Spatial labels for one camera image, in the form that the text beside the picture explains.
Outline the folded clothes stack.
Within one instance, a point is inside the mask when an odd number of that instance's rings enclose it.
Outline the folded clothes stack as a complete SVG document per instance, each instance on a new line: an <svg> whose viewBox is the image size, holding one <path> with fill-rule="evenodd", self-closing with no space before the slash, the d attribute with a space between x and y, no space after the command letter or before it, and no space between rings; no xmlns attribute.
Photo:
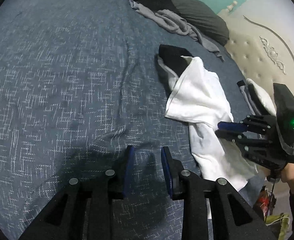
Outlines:
<svg viewBox="0 0 294 240"><path fill-rule="evenodd" d="M276 115L270 95L252 79L241 80L238 88L253 115Z"/></svg>

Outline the dark grey long pillow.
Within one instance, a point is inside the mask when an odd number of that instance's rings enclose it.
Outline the dark grey long pillow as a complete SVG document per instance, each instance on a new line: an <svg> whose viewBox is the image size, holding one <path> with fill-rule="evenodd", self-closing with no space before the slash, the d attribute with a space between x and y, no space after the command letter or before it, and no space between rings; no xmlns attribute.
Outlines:
<svg viewBox="0 0 294 240"><path fill-rule="evenodd" d="M204 44L205 35L222 46L229 40L225 21L198 0L129 0L138 14L154 21L170 33L190 36Z"/></svg>

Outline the white black-collared polo shirt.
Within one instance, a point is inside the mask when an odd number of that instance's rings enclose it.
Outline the white black-collared polo shirt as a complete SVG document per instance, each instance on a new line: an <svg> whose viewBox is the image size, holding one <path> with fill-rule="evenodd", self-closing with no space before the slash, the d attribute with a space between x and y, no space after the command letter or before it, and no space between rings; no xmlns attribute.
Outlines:
<svg viewBox="0 0 294 240"><path fill-rule="evenodd" d="M159 46L158 64L170 89L165 116L188 124L191 154L202 177L225 178L237 191L244 188L257 168L235 144L215 134L219 122L234 120L218 75L206 70L200 57L175 46Z"/></svg>

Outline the grey knit sweater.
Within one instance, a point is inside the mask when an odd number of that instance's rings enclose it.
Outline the grey knit sweater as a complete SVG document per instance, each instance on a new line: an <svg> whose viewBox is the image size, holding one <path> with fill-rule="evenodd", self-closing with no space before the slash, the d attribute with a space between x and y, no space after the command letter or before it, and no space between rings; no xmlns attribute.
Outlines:
<svg viewBox="0 0 294 240"><path fill-rule="evenodd" d="M133 10L154 21L169 33L188 36L222 59L223 56L214 42L221 46L228 42L229 29L225 21L199 0L171 1L180 15L167 9L152 11L134 0L129 0L129 3Z"/></svg>

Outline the cream tufted headboard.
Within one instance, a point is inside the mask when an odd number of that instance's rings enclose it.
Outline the cream tufted headboard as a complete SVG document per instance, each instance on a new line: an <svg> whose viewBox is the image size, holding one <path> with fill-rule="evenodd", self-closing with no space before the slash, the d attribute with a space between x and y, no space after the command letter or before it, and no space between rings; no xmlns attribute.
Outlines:
<svg viewBox="0 0 294 240"><path fill-rule="evenodd" d="M218 16L227 24L229 41L226 50L244 77L262 87L270 97L273 84L285 84L294 95L294 55L285 41L270 27L248 16L234 16L236 1Z"/></svg>

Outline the blue patterned bed sheet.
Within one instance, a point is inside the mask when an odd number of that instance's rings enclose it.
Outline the blue patterned bed sheet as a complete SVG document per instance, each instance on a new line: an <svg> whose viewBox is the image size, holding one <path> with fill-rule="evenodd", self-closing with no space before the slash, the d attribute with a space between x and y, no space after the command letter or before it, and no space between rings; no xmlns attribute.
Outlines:
<svg viewBox="0 0 294 240"><path fill-rule="evenodd" d="M114 202L116 239L180 239L183 203L170 200L160 151L193 172L188 126L167 119L157 63L168 44L217 73L235 120L249 108L235 62L168 33L128 0L5 0L0 7L0 229L18 239L75 177L101 175L135 147L129 196Z"/></svg>

